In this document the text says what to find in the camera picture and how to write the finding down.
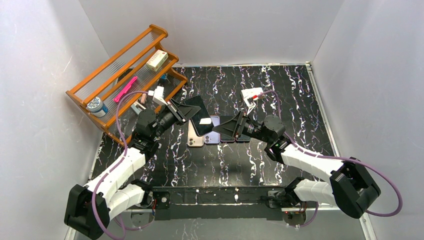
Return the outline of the black phone from beige case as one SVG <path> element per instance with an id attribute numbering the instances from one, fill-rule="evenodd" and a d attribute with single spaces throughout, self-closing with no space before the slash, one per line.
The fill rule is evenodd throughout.
<path id="1" fill-rule="evenodd" d="M 235 141 L 238 143 L 247 143 L 251 140 L 250 136 L 244 135 L 244 134 L 239 134 L 236 138 Z"/>

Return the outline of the purple phone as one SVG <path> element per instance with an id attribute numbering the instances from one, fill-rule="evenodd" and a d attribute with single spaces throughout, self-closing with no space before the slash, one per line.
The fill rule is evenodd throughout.
<path id="1" fill-rule="evenodd" d="M 227 121 L 231 120 L 232 118 L 233 118 L 233 116 L 231 116 L 231 115 L 221 115 L 220 116 L 220 123 L 222 124 L 224 122 L 227 122 Z M 225 135 L 225 134 L 220 135 L 220 141 L 222 143 L 233 143 L 233 142 L 235 142 L 235 140 L 236 139 L 234 137 L 231 137 L 231 136 L 228 136 L 228 135 Z"/>

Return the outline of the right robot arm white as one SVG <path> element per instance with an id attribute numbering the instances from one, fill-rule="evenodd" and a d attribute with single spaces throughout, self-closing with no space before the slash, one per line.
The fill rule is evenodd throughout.
<path id="1" fill-rule="evenodd" d="M 277 204 L 325 203 L 359 219 L 381 195 L 379 186 L 359 161 L 336 160 L 307 151 L 287 137 L 285 126 L 276 115 L 268 115 L 258 123 L 239 112 L 212 130 L 228 137 L 245 135 L 260 140 L 266 143 L 264 151 L 272 161 L 306 171 L 319 179 L 297 177 L 281 192 L 266 197 Z"/>

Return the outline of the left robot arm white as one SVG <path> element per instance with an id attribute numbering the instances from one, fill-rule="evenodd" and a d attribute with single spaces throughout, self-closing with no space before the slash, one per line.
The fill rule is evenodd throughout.
<path id="1" fill-rule="evenodd" d="M 64 224 L 91 240 L 97 240 L 103 234 L 116 240 L 117 236 L 107 230 L 111 220 L 128 208 L 141 204 L 151 191 L 141 180 L 134 180 L 127 186 L 123 186 L 124 183 L 155 155 L 161 146 L 156 140 L 158 137 L 174 124 L 188 122 L 200 110 L 200 106 L 174 99 L 169 100 L 159 113 L 152 109 L 142 110 L 131 141 L 118 159 L 95 179 L 70 189 Z"/>

